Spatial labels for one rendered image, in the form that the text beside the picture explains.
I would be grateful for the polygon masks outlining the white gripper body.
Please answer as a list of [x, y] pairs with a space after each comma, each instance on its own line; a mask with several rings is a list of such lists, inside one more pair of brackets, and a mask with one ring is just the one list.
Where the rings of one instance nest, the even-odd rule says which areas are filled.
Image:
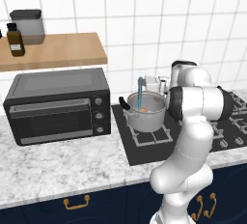
[[160, 81], [156, 77], [146, 76], [146, 90], [151, 92], [159, 92], [160, 89]]

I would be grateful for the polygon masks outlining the blue spatula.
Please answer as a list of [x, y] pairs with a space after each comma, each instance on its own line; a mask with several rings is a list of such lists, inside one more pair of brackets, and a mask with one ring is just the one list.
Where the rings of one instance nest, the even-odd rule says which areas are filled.
[[138, 98], [137, 98], [137, 108], [138, 108], [138, 110], [140, 110], [140, 108], [141, 108], [143, 80], [144, 80], [144, 78], [142, 76], [140, 76], [138, 78]]

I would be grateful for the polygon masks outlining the black hob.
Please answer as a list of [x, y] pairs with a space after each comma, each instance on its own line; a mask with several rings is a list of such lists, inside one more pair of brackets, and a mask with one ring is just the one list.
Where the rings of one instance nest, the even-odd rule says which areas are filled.
[[[214, 130], [212, 153], [247, 147], [247, 102], [231, 92], [233, 113], [227, 121], [211, 122]], [[167, 159], [176, 145], [180, 125], [168, 113], [164, 124], [155, 132], [136, 131], [127, 125], [124, 110], [112, 106], [123, 147], [130, 166]]]

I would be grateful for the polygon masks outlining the black toaster oven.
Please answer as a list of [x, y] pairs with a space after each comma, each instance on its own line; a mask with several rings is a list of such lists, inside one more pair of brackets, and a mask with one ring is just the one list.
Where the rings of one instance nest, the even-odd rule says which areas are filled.
[[111, 132], [110, 89], [101, 68], [21, 73], [4, 109], [19, 146]]

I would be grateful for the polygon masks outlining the toaster oven glass door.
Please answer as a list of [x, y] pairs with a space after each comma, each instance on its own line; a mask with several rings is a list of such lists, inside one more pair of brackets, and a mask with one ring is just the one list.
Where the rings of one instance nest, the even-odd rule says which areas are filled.
[[73, 139], [93, 134], [91, 107], [84, 110], [49, 113], [10, 113], [23, 146]]

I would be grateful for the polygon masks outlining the navy cupboard door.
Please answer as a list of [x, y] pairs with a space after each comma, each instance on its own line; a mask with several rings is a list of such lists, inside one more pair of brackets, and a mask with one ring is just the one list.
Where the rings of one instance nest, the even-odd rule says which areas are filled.
[[163, 196], [151, 188], [149, 182], [129, 185], [126, 188], [126, 224], [150, 224], [159, 210]]
[[247, 224], [247, 164], [215, 169], [208, 192], [217, 199], [209, 224]]

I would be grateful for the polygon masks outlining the grey canister with dark lid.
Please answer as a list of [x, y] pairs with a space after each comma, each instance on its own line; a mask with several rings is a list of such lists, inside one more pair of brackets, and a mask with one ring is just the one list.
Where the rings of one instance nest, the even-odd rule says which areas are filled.
[[25, 45], [42, 44], [45, 38], [41, 10], [13, 10], [12, 22], [17, 25]]

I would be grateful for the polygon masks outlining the brown bottle with black cap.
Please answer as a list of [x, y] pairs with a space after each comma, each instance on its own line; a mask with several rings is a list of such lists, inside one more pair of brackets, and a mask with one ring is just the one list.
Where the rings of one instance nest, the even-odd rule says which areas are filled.
[[23, 56], [25, 54], [25, 48], [21, 33], [17, 29], [17, 25], [15, 23], [8, 23], [7, 28], [7, 39], [12, 55], [14, 57]]

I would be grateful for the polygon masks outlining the navy drawer front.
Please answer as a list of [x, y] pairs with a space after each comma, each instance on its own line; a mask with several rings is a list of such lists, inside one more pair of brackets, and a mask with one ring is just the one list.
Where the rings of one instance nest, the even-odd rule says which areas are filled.
[[80, 210], [66, 210], [63, 198], [3, 209], [0, 210], [0, 224], [125, 224], [125, 187], [89, 195], [89, 206]]

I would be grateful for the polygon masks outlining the wooden wall shelf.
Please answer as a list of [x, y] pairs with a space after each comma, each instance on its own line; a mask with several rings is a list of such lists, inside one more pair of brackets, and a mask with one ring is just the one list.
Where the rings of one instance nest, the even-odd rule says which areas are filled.
[[67, 68], [108, 63], [97, 33], [46, 35], [42, 44], [26, 45], [14, 57], [6, 37], [0, 39], [0, 71]]

